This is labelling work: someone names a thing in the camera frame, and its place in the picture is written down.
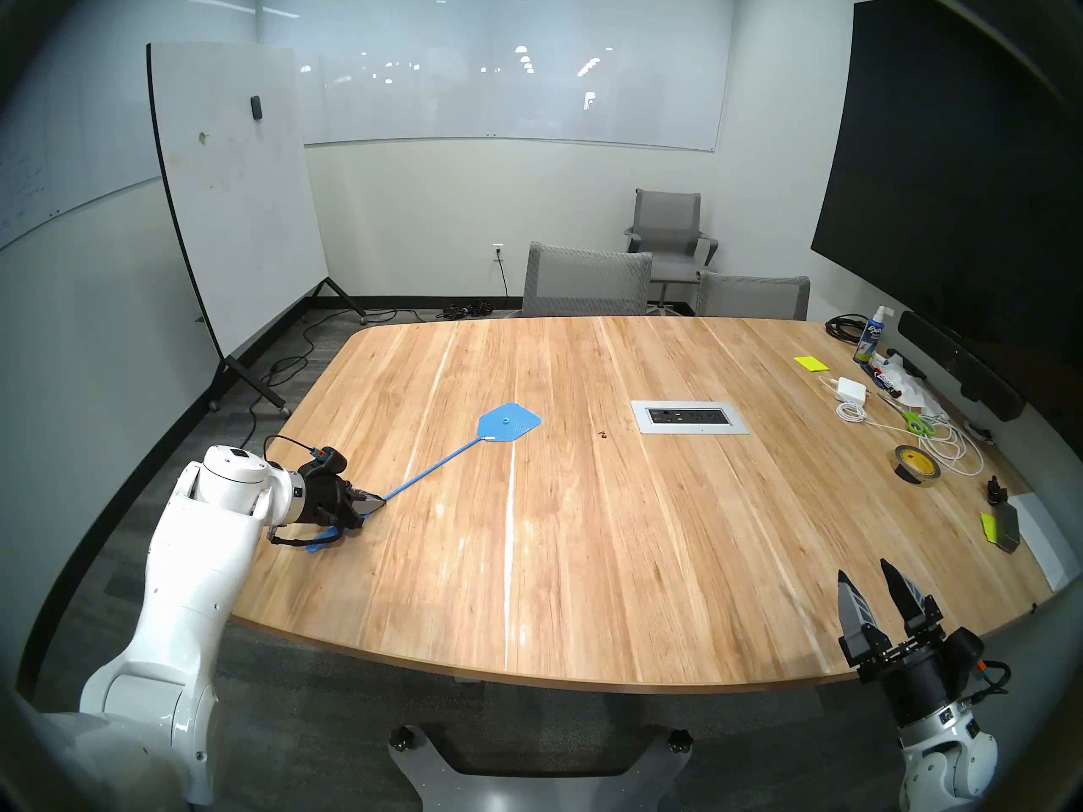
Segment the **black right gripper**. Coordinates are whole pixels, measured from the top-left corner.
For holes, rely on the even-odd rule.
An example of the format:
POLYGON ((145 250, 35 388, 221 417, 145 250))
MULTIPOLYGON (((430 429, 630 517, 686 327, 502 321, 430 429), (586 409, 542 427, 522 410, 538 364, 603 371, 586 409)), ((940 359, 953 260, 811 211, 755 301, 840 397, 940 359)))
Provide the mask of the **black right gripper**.
POLYGON ((838 639, 847 665, 862 684, 878 684, 897 726, 908 726, 941 711, 963 692, 963 662, 940 623, 942 614, 930 594, 886 559, 880 569, 906 641, 892 645, 878 628, 872 608, 839 569, 838 639))

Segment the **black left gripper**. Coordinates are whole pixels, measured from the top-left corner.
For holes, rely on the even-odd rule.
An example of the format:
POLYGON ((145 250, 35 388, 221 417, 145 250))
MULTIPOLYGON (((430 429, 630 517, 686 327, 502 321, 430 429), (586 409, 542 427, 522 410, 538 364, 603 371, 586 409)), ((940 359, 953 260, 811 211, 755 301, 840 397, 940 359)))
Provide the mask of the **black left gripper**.
POLYGON ((304 501, 297 524, 341 532, 360 529, 365 516, 383 507, 384 497, 364 492, 338 474, 301 473, 304 501))

